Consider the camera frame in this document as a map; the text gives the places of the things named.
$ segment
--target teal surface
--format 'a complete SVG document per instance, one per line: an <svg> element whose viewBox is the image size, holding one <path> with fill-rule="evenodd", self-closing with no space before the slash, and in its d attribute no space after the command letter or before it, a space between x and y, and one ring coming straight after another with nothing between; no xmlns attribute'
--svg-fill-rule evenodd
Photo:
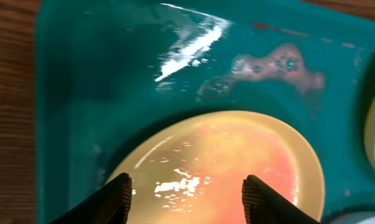
<svg viewBox="0 0 375 224"><path fill-rule="evenodd" d="M375 171L362 144L375 90L375 22L293 0L161 3L43 1L35 37L37 223L87 198L157 131L219 110L268 114L308 139L325 175L325 221L375 210ZM219 21L227 22L222 35L193 56L207 63L161 76L171 46L215 30ZM252 22L278 29L258 30ZM300 94L280 80L229 84L238 55L265 57L284 43L301 51L307 70L324 75L321 94ZM208 80L229 89L209 88L216 97L206 97L199 89Z"/></svg>

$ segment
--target wooden surface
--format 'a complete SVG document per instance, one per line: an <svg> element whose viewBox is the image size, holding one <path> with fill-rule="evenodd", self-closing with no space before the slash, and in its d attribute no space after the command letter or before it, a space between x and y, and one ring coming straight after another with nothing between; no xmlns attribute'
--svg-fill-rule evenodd
<svg viewBox="0 0 375 224"><path fill-rule="evenodd" d="M375 21L375 0L309 1ZM0 223L35 222L32 34L38 6L39 0L0 0Z"/></svg>

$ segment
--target tray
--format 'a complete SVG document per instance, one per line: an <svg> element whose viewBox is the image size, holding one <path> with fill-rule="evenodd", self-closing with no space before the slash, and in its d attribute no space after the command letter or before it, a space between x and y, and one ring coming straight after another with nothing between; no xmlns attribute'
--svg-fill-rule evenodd
<svg viewBox="0 0 375 224"><path fill-rule="evenodd" d="M156 132L221 110L268 114L309 141L325 221L375 210L362 141L375 22L294 0L46 0L36 30L37 223L92 194ZM279 66L283 52L298 59L292 78L290 64L262 78L241 66Z"/></svg>

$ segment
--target dark brown wood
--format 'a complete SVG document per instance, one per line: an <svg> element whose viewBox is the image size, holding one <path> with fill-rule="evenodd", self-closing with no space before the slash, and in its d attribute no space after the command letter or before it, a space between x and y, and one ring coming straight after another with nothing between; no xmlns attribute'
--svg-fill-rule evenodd
<svg viewBox="0 0 375 224"><path fill-rule="evenodd" d="M375 0L308 2L375 21ZM32 36L39 4L0 0L0 223L35 222Z"/></svg>

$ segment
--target wooden table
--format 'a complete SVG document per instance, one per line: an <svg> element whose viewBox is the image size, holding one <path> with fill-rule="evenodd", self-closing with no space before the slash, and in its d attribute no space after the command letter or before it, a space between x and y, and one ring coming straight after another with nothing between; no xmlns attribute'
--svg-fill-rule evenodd
<svg viewBox="0 0 375 224"><path fill-rule="evenodd" d="M375 21L375 0L309 1ZM0 224L35 222L33 33L38 7L39 0L0 0Z"/></svg>

